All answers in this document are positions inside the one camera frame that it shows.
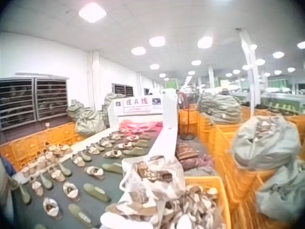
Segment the large bag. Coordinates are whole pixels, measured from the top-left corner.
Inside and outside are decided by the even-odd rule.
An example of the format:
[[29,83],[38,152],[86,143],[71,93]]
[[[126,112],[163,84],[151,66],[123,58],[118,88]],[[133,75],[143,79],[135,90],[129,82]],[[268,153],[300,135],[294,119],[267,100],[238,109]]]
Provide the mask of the large bag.
[[300,148],[297,128],[282,116],[254,116],[237,130],[231,153],[239,168],[269,170],[293,160]]
[[85,110],[75,123],[75,132],[81,136],[92,136],[105,129],[102,114],[91,109]]
[[291,222],[305,203],[305,164],[295,160],[277,172],[256,193],[258,212],[271,219]]

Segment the white wall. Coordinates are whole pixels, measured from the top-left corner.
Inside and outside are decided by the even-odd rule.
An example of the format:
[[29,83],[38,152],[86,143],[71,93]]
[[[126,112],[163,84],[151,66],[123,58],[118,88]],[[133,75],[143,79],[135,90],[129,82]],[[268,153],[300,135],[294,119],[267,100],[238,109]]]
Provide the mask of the white wall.
[[15,73],[41,73],[68,77],[68,99],[89,105],[88,54],[56,42],[13,33],[0,36],[0,77]]

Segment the round ceiling light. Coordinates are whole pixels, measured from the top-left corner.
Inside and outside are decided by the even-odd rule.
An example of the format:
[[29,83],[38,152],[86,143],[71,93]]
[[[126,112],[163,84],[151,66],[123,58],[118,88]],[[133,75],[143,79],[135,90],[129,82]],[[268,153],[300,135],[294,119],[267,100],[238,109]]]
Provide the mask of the round ceiling light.
[[197,46],[200,49],[208,49],[212,46],[212,44],[213,44],[212,37],[203,37],[198,41]]
[[244,65],[244,66],[242,67],[242,69],[245,70],[245,71],[248,71],[248,70],[250,69],[250,66],[249,66],[249,65]]
[[153,37],[149,39],[149,44],[152,47],[160,47],[165,45],[165,38],[164,37]]
[[201,61],[200,60],[192,61],[191,64],[194,65],[194,66],[198,66],[198,65],[201,64]]
[[257,65],[264,65],[264,64],[266,63],[266,61],[263,60],[263,59],[257,59],[257,60],[255,61],[255,63],[256,63]]
[[305,42],[300,42],[300,43],[298,43],[298,44],[297,44],[297,47],[298,47],[299,49],[305,49]]
[[287,71],[288,71],[289,73],[293,73],[293,72],[295,71],[295,68],[288,68]]
[[157,69],[160,68],[160,66],[159,66],[157,63],[154,63],[154,64],[152,64],[152,65],[149,66],[149,67],[150,67],[150,69],[152,69],[152,70],[157,70]]
[[285,56],[285,54],[283,52],[275,52],[272,54],[274,58],[276,59],[280,59],[282,58],[283,56]]
[[280,74],[282,73],[282,71],[281,71],[281,70],[275,70],[274,73],[275,73],[276,75],[280,75]]
[[146,50],[143,47],[136,47],[132,49],[132,54],[135,56],[144,55]]
[[240,70],[233,70],[233,74],[237,75],[240,73]]

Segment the conveyor belt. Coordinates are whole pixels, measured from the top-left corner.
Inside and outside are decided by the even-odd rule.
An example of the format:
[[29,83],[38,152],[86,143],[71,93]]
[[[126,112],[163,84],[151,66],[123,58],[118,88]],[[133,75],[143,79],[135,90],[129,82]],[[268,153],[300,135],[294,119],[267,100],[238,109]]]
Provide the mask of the conveyor belt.
[[[157,132],[152,132],[152,138],[148,141],[149,148],[145,149],[146,153],[148,153],[153,146],[160,130],[161,127],[158,128]],[[113,162],[121,162],[121,159],[106,159],[103,158],[102,155],[97,155],[92,156],[92,162],[86,163],[86,166],[101,167],[104,163]],[[63,162],[63,165],[71,169],[73,173],[71,177],[66,178],[66,181],[75,184],[80,192],[81,199],[76,203],[76,205],[84,209],[96,225],[100,225],[100,216],[108,204],[104,204],[88,196],[83,189],[83,184],[90,183],[101,187],[112,199],[111,203],[116,203],[122,196],[122,191],[120,191],[118,188],[122,176],[105,172],[106,178],[100,181],[85,174],[84,168],[77,167],[72,163],[71,160]],[[15,220],[18,224],[17,228],[34,229],[36,224],[42,224],[48,229],[84,229],[85,227],[78,222],[68,210],[68,205],[72,202],[66,197],[62,190],[63,183],[54,181],[47,173],[44,175],[46,178],[52,181],[54,188],[50,191],[44,190],[43,196],[38,197],[31,189],[31,185],[29,183],[26,184],[25,187],[32,197],[32,202],[28,206],[23,204],[19,190],[17,189],[16,191],[13,191],[12,196],[14,201]],[[49,197],[57,201],[63,214],[63,218],[61,220],[54,220],[43,210],[42,202],[44,197]]]

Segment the square ceiling light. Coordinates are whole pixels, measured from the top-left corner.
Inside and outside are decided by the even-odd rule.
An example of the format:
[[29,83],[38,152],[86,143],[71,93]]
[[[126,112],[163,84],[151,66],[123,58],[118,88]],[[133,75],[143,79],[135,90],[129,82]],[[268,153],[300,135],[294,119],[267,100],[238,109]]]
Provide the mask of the square ceiling light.
[[90,23],[95,23],[107,15],[106,11],[97,3],[91,2],[83,7],[78,15]]

